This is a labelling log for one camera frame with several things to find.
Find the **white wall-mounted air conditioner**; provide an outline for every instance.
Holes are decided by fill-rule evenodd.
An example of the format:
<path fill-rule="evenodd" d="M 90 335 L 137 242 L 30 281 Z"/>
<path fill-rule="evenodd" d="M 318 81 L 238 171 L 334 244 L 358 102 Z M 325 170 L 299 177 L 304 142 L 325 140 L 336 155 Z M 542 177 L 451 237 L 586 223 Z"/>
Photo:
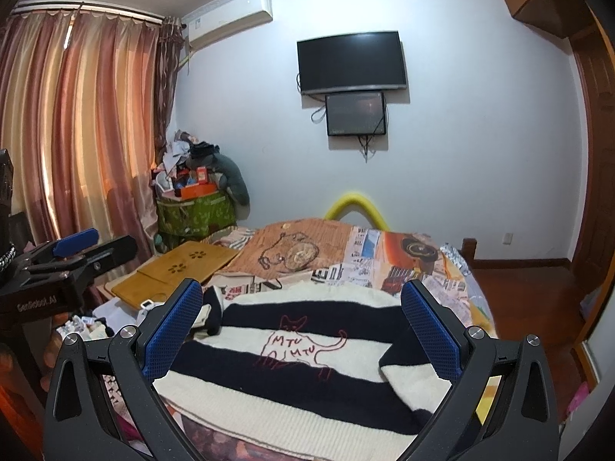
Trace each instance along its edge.
<path fill-rule="evenodd" d="M 198 50 L 272 20 L 271 0 L 233 0 L 193 19 L 188 25 L 188 41 Z"/>

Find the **wooden door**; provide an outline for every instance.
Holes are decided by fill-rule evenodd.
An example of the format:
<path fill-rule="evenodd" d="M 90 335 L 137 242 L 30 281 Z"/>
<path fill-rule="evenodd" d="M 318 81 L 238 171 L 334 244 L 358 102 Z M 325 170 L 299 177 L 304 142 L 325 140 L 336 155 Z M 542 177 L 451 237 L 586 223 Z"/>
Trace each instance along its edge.
<path fill-rule="evenodd" d="M 588 125 L 585 210 L 573 259 L 580 286 L 600 286 L 615 252 L 615 70 L 597 27 L 571 39 Z"/>

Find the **black and white sweater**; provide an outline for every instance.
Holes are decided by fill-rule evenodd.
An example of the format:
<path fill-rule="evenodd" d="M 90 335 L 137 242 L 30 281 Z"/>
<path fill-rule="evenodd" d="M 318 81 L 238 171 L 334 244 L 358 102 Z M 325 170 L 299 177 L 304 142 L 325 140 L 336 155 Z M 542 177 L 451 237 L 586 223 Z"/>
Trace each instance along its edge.
<path fill-rule="evenodd" d="M 213 335 L 185 343 L 155 386 L 219 431 L 307 459 L 395 460 L 450 387 L 385 292 L 299 283 L 204 299 Z"/>

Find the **brown curtain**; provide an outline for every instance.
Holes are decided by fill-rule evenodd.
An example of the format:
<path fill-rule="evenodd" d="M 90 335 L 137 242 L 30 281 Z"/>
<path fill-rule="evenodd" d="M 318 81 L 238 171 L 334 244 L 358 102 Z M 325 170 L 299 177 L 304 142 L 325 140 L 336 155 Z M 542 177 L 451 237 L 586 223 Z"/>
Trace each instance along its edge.
<path fill-rule="evenodd" d="M 166 133 L 168 124 L 171 121 L 175 84 L 177 83 L 177 67 L 180 63 L 180 52 L 183 44 L 181 19 L 176 17 L 165 18 L 162 21 L 160 37 L 158 38 L 154 82 L 154 145 L 156 164 L 162 162 L 162 156 L 167 144 Z"/>
<path fill-rule="evenodd" d="M 134 268 L 151 256 L 156 233 L 160 27 L 80 12 L 64 49 L 72 15 L 12 16 L 0 36 L 0 145 L 15 167 L 13 212 L 26 211 L 37 242 L 89 227 L 102 240 L 130 234 Z"/>

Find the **blue gripper pad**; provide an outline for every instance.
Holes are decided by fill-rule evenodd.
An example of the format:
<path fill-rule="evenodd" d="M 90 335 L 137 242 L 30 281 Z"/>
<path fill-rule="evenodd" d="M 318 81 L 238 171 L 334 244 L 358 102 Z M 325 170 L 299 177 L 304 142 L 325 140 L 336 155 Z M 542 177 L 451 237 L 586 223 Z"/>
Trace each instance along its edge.
<path fill-rule="evenodd" d="M 56 258 L 68 258 L 88 247 L 98 243 L 98 231 L 87 229 L 60 239 L 53 248 L 53 256 Z"/>
<path fill-rule="evenodd" d="M 167 374 L 202 306 L 201 285 L 192 281 L 145 345 L 143 377 L 146 380 L 153 381 Z"/>
<path fill-rule="evenodd" d="M 461 376 L 459 347 L 411 283 L 402 288 L 402 311 L 436 374 L 454 383 Z"/>

